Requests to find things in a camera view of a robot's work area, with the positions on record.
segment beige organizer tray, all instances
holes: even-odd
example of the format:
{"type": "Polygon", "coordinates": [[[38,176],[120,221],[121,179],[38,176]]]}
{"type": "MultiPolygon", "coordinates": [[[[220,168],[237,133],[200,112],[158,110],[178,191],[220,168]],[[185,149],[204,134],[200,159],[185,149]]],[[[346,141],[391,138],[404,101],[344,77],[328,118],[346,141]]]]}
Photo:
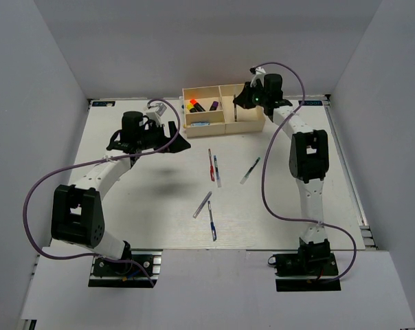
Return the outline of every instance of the beige organizer tray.
{"type": "Polygon", "coordinates": [[[196,138],[208,135],[261,132],[265,123],[261,107],[253,109],[236,107],[237,121],[234,120],[232,100],[234,94],[241,93],[243,87],[244,84],[183,89],[186,136],[196,138]],[[206,110],[205,112],[189,112],[187,106],[193,98],[206,110]],[[218,102],[218,108],[216,111],[209,111],[214,101],[218,102]],[[209,122],[210,124],[208,126],[191,126],[195,122],[209,122]]]}

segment table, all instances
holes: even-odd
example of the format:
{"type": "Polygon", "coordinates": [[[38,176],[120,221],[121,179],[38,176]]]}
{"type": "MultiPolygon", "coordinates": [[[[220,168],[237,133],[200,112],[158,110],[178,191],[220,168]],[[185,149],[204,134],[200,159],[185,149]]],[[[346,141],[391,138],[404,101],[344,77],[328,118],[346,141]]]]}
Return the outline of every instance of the table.
{"type": "MultiPolygon", "coordinates": [[[[171,100],[180,113],[180,100],[171,100]]],[[[145,100],[116,100],[114,107],[91,107],[75,164],[101,158],[111,135],[121,127],[125,111],[143,111],[145,100]]],[[[340,158],[323,106],[303,107],[301,117],[316,129],[326,129],[330,169],[325,178],[323,200],[327,223],[351,233],[357,247],[364,249],[359,214],[350,196],[340,158]]],[[[175,120],[168,109],[163,122],[175,120]]],[[[177,154],[142,157],[110,189],[102,207],[106,229],[132,248],[143,249],[244,249],[296,250],[304,223],[273,218],[261,199],[262,162],[244,185],[240,180],[257,157],[263,158],[276,125],[266,121],[263,132],[189,139],[192,148],[177,154]],[[210,181],[208,148],[218,158],[222,188],[210,181]],[[208,208],[197,219],[192,215],[208,191],[212,191],[212,212],[217,241],[212,241],[208,208]]],[[[300,217],[298,187],[289,167],[290,140],[281,132],[273,146],[267,167],[267,200],[272,209],[286,217],[300,217]]],[[[70,184],[90,168],[71,174],[70,184]]],[[[333,250],[351,250],[342,232],[327,230],[333,250]]]]}
{"type": "MultiPolygon", "coordinates": [[[[72,255],[77,246],[44,247],[72,255]]],[[[336,252],[345,269],[351,252],[336,252]]],[[[154,289],[87,287],[91,257],[40,258],[22,319],[36,329],[406,329],[415,327],[389,252],[358,253],[341,291],[276,292],[270,252],[165,250],[154,289]]]]}

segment sticker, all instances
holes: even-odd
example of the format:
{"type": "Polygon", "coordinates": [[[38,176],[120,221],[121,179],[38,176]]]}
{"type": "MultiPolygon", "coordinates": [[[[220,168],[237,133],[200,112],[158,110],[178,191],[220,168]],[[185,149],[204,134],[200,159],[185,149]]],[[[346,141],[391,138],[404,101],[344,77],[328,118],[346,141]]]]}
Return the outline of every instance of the sticker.
{"type": "Polygon", "coordinates": [[[304,101],[303,105],[324,105],[324,103],[322,103],[322,101],[319,100],[306,100],[304,101]]]}
{"type": "Polygon", "coordinates": [[[93,101],[91,103],[92,107],[114,107],[116,101],[93,101]]]}

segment gray corner wall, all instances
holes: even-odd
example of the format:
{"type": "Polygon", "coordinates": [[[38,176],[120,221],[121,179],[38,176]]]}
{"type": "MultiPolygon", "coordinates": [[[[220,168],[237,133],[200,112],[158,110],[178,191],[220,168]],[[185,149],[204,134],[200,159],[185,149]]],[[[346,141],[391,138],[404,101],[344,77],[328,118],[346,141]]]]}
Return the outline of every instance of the gray corner wall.
{"type": "MultiPolygon", "coordinates": [[[[181,95],[283,61],[333,91],[381,0],[36,0],[88,98],[181,95]]],[[[286,95],[300,86],[286,74],[286,95]]]]}
{"type": "Polygon", "coordinates": [[[372,233],[415,319],[415,0],[383,0],[331,100],[372,233]]]}
{"type": "MultiPolygon", "coordinates": [[[[0,1],[0,330],[15,329],[36,252],[21,220],[32,184],[72,164],[87,101],[32,0],[0,1]]],[[[49,241],[56,177],[30,206],[36,241],[49,241]]]]}

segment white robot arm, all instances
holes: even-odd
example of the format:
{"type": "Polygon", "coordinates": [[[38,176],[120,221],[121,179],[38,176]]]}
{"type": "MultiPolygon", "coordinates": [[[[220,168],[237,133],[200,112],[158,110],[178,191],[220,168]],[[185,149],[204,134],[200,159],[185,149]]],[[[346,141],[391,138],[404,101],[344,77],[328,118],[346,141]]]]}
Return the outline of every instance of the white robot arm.
{"type": "MultiPolygon", "coordinates": [[[[110,259],[129,259],[130,245],[105,229],[102,200],[116,181],[129,171],[143,150],[158,149],[176,135],[174,122],[169,122],[170,137],[165,136],[160,117],[164,104],[147,108],[146,113],[128,111],[122,117],[122,129],[116,131],[107,146],[103,162],[70,186],[60,185],[54,193],[52,238],[85,247],[110,259]]],[[[178,153],[190,148],[180,135],[162,153],[178,153]]]]}
{"type": "MultiPolygon", "coordinates": [[[[281,125],[293,112],[291,102],[283,98],[281,75],[266,74],[261,67],[251,69],[251,73],[254,77],[245,83],[234,104],[244,109],[261,106],[272,122],[281,125]]],[[[330,243],[322,225],[322,189],[329,166],[328,136],[324,130],[307,125],[298,115],[291,116],[282,130],[291,140],[289,168],[298,185],[302,218],[318,221],[300,237],[299,260],[309,273],[322,268],[331,258],[330,243]]]]}
{"type": "MultiPolygon", "coordinates": [[[[284,122],[291,112],[293,112],[292,106],[274,109],[273,122],[277,125],[281,125],[281,123],[284,122]]],[[[314,132],[314,130],[297,114],[290,118],[290,120],[283,126],[282,130],[286,133],[290,140],[292,140],[292,137],[296,133],[313,134],[314,132]]],[[[306,152],[308,155],[311,155],[316,152],[316,150],[311,148],[311,146],[307,146],[306,152]]],[[[299,189],[302,218],[324,222],[324,209],[322,203],[324,180],[315,178],[309,179],[305,182],[303,179],[296,178],[296,184],[299,189]]],[[[310,225],[300,238],[306,244],[310,242],[322,243],[328,239],[325,227],[321,224],[310,225]]]]}

